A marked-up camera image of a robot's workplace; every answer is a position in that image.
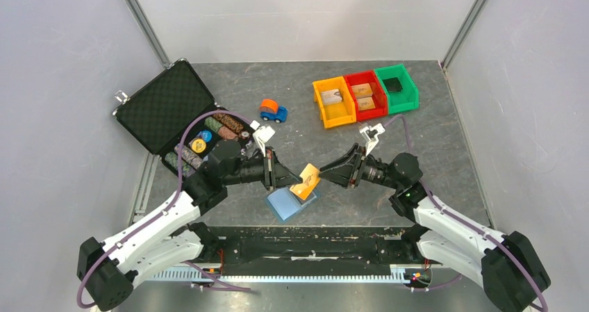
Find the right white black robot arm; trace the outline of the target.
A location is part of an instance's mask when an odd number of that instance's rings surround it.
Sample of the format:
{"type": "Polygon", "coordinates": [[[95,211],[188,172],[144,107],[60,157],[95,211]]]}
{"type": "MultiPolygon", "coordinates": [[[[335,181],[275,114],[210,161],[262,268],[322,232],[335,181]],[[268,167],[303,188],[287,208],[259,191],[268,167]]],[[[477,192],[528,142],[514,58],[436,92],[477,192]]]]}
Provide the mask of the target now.
{"type": "Polygon", "coordinates": [[[395,212],[413,226],[403,235],[401,253],[410,262],[441,263],[478,284],[500,311],[547,310],[543,296],[551,279],[531,241],[486,227],[455,211],[425,186],[417,156],[402,152],[389,163],[354,144],[320,168],[319,176],[344,188],[361,181],[392,188],[395,212]]]}

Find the gold VIP card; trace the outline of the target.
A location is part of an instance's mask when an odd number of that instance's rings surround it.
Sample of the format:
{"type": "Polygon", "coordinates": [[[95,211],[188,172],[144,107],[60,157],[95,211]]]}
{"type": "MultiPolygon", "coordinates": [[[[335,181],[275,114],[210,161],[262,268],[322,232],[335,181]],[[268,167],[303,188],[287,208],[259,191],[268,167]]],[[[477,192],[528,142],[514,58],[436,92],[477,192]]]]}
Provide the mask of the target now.
{"type": "Polygon", "coordinates": [[[358,104],[358,109],[360,111],[372,110],[376,108],[372,97],[357,98],[356,103],[358,104]]]}

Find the gold striped card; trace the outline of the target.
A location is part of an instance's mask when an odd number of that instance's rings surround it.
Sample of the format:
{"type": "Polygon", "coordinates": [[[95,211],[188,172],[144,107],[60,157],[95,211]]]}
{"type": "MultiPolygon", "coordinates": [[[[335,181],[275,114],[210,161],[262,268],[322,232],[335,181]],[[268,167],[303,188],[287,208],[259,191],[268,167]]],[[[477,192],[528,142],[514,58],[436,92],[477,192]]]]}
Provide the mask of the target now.
{"type": "Polygon", "coordinates": [[[299,175],[301,183],[290,186],[290,192],[296,196],[299,201],[305,202],[320,182],[319,173],[320,170],[313,164],[307,164],[299,175]]]}

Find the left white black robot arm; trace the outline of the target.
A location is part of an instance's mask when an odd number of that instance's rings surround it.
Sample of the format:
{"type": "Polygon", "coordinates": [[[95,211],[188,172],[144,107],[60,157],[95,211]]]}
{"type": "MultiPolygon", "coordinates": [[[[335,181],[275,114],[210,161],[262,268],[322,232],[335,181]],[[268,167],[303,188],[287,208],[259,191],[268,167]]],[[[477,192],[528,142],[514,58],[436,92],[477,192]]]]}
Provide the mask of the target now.
{"type": "Polygon", "coordinates": [[[276,190],[302,179],[279,162],[272,147],[247,157],[238,142],[219,141],[196,172],[181,179],[179,190],[156,210],[109,238],[90,237],[81,244],[78,306],[109,311],[156,273],[196,258],[213,260],[217,241],[206,225],[193,221],[223,201],[228,186],[252,182],[276,190]]]}

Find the blue card holder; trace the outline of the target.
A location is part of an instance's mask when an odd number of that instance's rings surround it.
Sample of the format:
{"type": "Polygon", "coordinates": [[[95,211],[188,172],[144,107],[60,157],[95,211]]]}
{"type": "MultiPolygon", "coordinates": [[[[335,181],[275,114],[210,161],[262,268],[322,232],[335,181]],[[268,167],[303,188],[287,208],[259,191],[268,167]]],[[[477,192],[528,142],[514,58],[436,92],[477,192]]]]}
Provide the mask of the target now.
{"type": "Polygon", "coordinates": [[[280,188],[268,194],[265,198],[265,203],[276,219],[283,224],[308,208],[319,198],[320,195],[312,191],[305,200],[301,200],[289,188],[280,188]]]}

